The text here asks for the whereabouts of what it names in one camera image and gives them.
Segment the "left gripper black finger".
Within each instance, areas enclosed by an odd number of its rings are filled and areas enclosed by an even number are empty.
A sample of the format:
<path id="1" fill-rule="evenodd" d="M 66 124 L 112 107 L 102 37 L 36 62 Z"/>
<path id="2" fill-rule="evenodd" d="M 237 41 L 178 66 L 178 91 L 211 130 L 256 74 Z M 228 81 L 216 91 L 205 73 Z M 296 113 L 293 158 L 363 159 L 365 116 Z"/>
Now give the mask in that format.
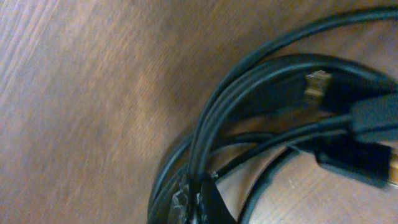
<path id="1" fill-rule="evenodd" d="M 172 195 L 168 224 L 237 224 L 210 175 L 204 178 L 195 200 L 189 201 L 188 196 L 189 186 L 184 177 Z"/>

